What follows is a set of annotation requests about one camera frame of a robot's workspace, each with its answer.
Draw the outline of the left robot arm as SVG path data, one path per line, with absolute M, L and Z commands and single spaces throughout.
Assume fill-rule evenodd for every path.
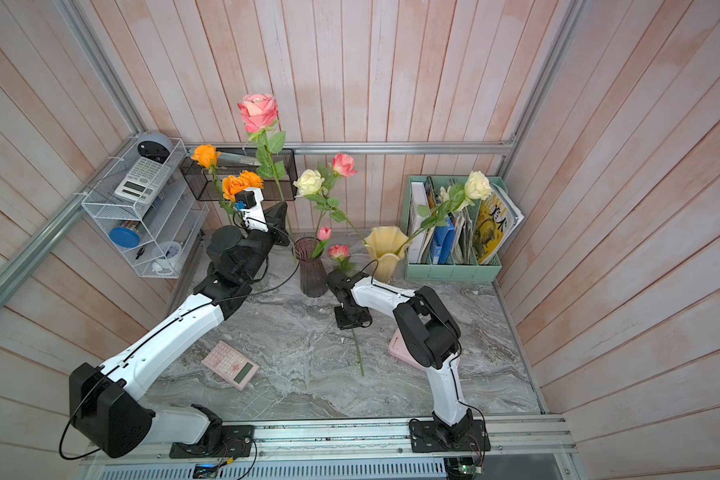
M 198 339 L 255 296 L 259 270 L 273 246 L 286 246 L 287 205 L 248 212 L 245 226 L 211 237 L 207 276 L 194 293 L 133 345 L 98 366 L 83 363 L 69 376 L 69 419 L 97 450 L 123 457 L 142 444 L 171 443 L 180 457 L 226 453 L 221 418 L 208 408 L 149 408 L 141 399 L 164 370 Z

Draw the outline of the orange rose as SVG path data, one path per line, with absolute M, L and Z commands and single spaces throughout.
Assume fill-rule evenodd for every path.
M 249 183 L 242 177 L 227 176 L 221 183 L 222 208 L 230 215 L 235 212 L 235 195 L 245 191 Z
M 200 145 L 196 147 L 192 153 L 191 159 L 202 167 L 210 176 L 212 185 L 219 195 L 220 208 L 226 213 L 230 223 L 233 222 L 233 203 L 228 198 L 225 183 L 218 175 L 218 161 L 220 153 L 210 144 Z
M 254 172 L 242 171 L 239 179 L 245 184 L 246 188 L 263 188 L 263 179 Z

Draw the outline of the pink tulip bud flower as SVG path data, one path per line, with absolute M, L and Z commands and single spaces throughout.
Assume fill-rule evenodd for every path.
M 317 231 L 317 243 L 311 253 L 311 258 L 316 259 L 319 258 L 327 243 L 329 242 L 330 238 L 332 236 L 332 230 L 328 227 L 320 227 Z

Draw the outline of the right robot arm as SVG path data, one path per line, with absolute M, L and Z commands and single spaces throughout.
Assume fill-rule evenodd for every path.
M 334 308 L 341 329 L 362 327 L 376 310 L 394 318 L 413 360 L 424 368 L 433 397 L 430 420 L 409 421 L 415 453 L 476 452 L 490 450 L 482 412 L 464 400 L 458 374 L 463 353 L 461 331 L 437 293 L 428 286 L 400 289 L 359 272 L 328 274 L 326 284 L 339 305 Z

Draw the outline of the pink rose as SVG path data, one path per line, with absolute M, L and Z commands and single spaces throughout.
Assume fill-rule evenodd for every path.
M 343 273 L 349 275 L 355 264 L 350 260 L 351 254 L 350 249 L 347 245 L 334 245 L 328 249 L 328 255 L 329 258 L 332 259 L 334 262 L 337 263 L 337 267 L 340 271 Z M 352 332 L 353 342 L 356 349 L 357 354 L 357 360 L 360 368 L 360 372 L 362 376 L 365 376 L 365 368 L 364 363 L 362 359 L 362 354 L 360 351 L 359 343 L 357 340 L 357 336 L 355 332 Z
M 287 203 L 281 180 L 287 177 L 287 170 L 283 161 L 275 161 L 274 157 L 284 147 L 286 133 L 284 131 L 274 133 L 278 123 L 278 104 L 276 99 L 269 94 L 246 95 L 238 104 L 244 128 L 248 139 L 257 148 L 256 158 L 259 167 L 257 175 L 264 180 L 273 180 L 280 196 L 281 204 L 287 208 Z
M 332 190 L 339 180 L 352 177 L 357 174 L 355 169 L 355 160 L 344 153 L 338 153 L 331 161 L 331 165 L 321 165 L 318 167 L 320 186 L 315 193 L 317 196 L 316 205 L 322 212 L 326 212 L 330 217 L 339 223 L 346 223 L 355 233 L 358 232 L 357 227 L 349 219 L 347 213 L 341 208 L 340 200 L 332 195 Z

